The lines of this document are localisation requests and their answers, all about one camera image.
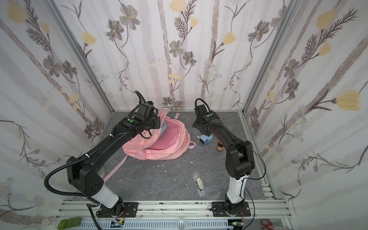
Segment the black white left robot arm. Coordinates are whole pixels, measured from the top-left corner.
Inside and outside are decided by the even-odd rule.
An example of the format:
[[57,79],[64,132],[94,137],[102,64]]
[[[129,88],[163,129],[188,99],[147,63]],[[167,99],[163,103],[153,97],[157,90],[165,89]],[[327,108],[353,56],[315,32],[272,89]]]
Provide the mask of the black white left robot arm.
[[[98,174],[102,166],[113,156],[124,144],[142,136],[144,131],[160,128],[160,117],[158,109],[152,101],[146,101],[138,91],[135,94],[139,103],[129,114],[112,128],[111,133],[97,144],[93,149],[79,158],[70,157],[67,163],[52,170],[44,178],[45,188],[57,195],[80,196],[87,198],[99,206],[98,217],[121,217],[125,212],[123,199],[109,189]],[[50,179],[56,173],[67,170],[68,183],[76,192],[64,192],[53,188]]]

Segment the pink school backpack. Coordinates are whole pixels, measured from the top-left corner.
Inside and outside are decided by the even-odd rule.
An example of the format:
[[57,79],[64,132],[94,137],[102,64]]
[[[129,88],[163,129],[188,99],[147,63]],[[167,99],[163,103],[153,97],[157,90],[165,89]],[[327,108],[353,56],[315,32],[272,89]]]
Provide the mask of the pink school backpack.
[[[107,182],[126,162],[128,157],[138,160],[172,160],[182,156],[188,149],[193,149],[196,143],[191,140],[185,124],[178,120],[180,114],[174,118],[168,117],[168,110],[160,110],[160,129],[153,129],[152,136],[145,139],[137,135],[123,145],[122,149],[126,155],[124,159],[103,179]],[[163,122],[166,121],[167,129],[160,135]]]

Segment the blue pencil sharpener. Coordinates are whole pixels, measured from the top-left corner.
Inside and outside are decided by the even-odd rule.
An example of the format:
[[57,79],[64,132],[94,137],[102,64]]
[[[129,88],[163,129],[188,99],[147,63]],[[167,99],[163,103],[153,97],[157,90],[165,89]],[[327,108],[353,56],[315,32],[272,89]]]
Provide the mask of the blue pencil sharpener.
[[203,145],[208,145],[213,140],[213,137],[211,135],[209,136],[201,135],[201,136],[198,136],[197,138],[199,139],[200,143]]

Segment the light blue pencil case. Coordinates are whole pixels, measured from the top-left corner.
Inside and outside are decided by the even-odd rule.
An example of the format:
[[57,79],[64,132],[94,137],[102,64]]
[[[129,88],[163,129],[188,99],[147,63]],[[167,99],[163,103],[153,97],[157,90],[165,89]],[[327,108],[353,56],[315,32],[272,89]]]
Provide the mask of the light blue pencil case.
[[160,135],[162,135],[165,132],[166,129],[167,129],[167,124],[166,124],[166,121],[164,121]]

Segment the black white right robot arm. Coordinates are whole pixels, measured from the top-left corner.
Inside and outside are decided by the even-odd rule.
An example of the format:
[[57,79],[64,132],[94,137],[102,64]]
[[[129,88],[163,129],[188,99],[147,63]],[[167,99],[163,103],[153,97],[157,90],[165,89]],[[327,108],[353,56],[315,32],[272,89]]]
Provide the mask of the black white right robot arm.
[[229,189],[224,202],[212,203],[213,216],[241,216],[249,217],[249,205],[245,201],[245,187],[248,180],[261,180],[266,175],[266,165],[262,162],[264,173],[259,178],[250,178],[255,169],[255,159],[262,157],[253,150],[249,141],[243,141],[234,135],[221,121],[219,115],[211,110],[202,98],[195,100],[196,119],[193,127],[207,137],[213,135],[226,150],[225,168],[230,176]]

